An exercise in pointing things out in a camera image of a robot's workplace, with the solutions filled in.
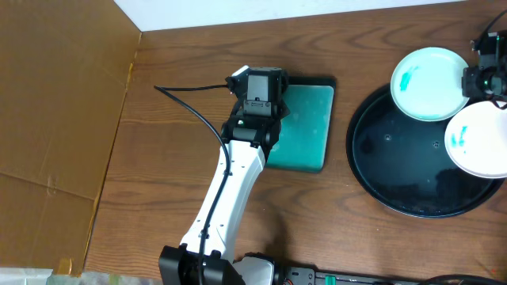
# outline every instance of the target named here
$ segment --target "wood grain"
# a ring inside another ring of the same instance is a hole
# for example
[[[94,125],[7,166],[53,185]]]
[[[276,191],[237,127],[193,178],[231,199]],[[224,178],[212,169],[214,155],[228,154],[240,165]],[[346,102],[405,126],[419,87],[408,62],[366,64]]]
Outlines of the wood grain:
[[[86,269],[160,278],[160,251],[177,246],[193,222],[215,172],[219,145],[200,121],[152,86],[219,84],[249,64],[334,76],[338,88],[323,171],[267,169],[260,175],[239,229],[237,258],[258,251],[321,270],[507,279],[507,187],[465,215],[411,218],[370,197],[345,155],[352,114],[390,81],[405,55],[438,46],[473,63],[469,41],[505,7],[506,1],[469,1],[145,32]],[[234,103],[223,90],[178,96],[215,127]]]

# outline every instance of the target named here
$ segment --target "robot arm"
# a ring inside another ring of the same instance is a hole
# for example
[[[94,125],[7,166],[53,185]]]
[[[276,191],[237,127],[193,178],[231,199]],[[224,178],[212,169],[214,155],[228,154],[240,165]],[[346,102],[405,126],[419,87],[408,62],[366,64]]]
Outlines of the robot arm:
[[[231,157],[231,174],[227,178],[227,183],[213,213],[204,255],[211,256],[215,250],[220,252],[220,258],[232,263],[239,223],[250,190],[259,173],[264,169],[265,159],[262,149],[251,147],[250,142],[231,140],[226,146]],[[181,244],[186,244],[189,252],[199,252],[200,232],[222,181],[225,164],[225,155],[220,149],[219,163],[203,206],[189,232],[181,240]]]
[[[236,235],[250,190],[264,169],[269,151],[278,142],[280,120],[288,114],[282,101],[288,76],[280,68],[244,66],[226,81],[238,98],[221,132],[231,170],[212,212],[203,264],[198,258],[201,233],[225,174],[223,149],[220,149],[219,163],[208,194],[189,232],[177,249],[166,246],[162,250],[158,264],[165,285],[198,284],[199,266],[204,269],[207,285],[269,285],[273,281],[273,262],[256,257],[245,257],[234,267],[232,262]]]

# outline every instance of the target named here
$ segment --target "white wall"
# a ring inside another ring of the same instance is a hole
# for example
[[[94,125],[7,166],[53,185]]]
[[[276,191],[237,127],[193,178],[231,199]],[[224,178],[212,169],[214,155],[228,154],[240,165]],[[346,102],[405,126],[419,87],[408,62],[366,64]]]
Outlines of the white wall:
[[[142,31],[460,0],[115,0]]]

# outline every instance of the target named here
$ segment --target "green tray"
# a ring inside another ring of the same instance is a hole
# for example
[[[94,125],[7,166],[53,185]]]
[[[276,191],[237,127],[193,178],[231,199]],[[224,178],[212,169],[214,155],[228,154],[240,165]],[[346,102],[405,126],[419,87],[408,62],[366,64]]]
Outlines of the green tray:
[[[324,166],[336,83],[331,78],[293,78],[284,93],[290,114],[267,167],[318,172]]]

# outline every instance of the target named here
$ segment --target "cardboard box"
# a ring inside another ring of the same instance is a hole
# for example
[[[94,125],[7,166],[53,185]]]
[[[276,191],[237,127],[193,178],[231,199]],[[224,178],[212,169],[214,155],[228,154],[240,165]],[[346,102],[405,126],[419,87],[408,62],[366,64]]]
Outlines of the cardboard box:
[[[0,2],[0,266],[81,273],[139,37],[112,0]]]

